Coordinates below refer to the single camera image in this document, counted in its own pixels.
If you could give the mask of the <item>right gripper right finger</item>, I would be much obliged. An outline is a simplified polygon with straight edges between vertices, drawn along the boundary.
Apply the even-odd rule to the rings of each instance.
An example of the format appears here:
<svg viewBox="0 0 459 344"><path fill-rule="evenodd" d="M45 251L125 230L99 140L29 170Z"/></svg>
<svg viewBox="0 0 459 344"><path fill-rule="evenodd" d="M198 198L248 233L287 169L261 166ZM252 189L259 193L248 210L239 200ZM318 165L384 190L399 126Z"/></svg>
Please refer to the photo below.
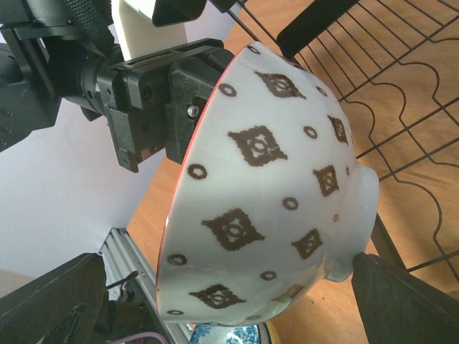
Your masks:
<svg viewBox="0 0 459 344"><path fill-rule="evenodd" d="M351 284L370 343L457 343L458 300L374 254L353 259Z"/></svg>

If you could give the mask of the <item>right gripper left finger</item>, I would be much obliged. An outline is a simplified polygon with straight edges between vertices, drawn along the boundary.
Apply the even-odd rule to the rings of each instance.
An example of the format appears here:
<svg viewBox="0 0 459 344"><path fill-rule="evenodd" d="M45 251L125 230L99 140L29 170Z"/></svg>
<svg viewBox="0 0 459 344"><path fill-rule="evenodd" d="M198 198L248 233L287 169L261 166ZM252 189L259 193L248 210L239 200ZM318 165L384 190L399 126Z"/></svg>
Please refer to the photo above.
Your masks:
<svg viewBox="0 0 459 344"><path fill-rule="evenodd" d="M84 253L1 298L2 343L88 343L105 293L103 258Z"/></svg>

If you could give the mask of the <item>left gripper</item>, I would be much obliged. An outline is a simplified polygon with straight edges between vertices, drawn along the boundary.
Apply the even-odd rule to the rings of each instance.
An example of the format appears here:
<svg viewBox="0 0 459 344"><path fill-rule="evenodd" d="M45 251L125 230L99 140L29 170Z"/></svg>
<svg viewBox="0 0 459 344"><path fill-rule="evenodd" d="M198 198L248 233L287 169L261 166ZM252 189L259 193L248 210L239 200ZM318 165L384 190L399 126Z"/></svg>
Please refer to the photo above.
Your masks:
<svg viewBox="0 0 459 344"><path fill-rule="evenodd" d="M181 164L205 105L234 57L218 39L198 41L128 61L116 46L80 74L89 108L108 121L118 163L131 172L166 151Z"/></svg>

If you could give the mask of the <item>red patterned white bowl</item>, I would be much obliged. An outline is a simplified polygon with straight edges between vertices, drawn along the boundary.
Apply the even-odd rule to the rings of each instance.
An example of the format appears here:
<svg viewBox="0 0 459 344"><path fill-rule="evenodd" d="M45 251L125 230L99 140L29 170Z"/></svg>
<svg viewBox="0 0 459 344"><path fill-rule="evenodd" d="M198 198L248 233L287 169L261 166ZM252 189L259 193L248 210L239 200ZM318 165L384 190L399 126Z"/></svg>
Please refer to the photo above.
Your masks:
<svg viewBox="0 0 459 344"><path fill-rule="evenodd" d="M248 326L319 280L340 282L369 242L377 173L315 75L264 44L218 80L166 217L156 304L168 323Z"/></svg>

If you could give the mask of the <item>black wire dish rack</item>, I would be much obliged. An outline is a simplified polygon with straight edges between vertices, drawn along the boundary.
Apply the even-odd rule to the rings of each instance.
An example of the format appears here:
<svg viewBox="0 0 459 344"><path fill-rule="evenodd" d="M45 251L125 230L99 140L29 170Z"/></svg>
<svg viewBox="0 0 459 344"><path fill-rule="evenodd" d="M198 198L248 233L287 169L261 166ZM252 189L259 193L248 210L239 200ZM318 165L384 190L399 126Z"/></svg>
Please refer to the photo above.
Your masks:
<svg viewBox="0 0 459 344"><path fill-rule="evenodd" d="M458 281L458 3L233 1L257 39L320 77L379 176L373 242L417 277Z"/></svg>

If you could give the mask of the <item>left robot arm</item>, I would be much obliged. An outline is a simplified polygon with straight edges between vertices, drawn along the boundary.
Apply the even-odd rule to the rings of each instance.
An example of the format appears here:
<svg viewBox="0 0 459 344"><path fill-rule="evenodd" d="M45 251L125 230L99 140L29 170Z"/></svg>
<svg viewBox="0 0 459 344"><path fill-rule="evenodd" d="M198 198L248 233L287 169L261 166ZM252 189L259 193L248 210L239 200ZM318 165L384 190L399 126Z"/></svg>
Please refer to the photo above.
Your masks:
<svg viewBox="0 0 459 344"><path fill-rule="evenodd" d="M104 117L119 164L165 150L181 163L232 59L213 38L127 59L111 34L108 1L1 3L1 149L56 123L62 100Z"/></svg>

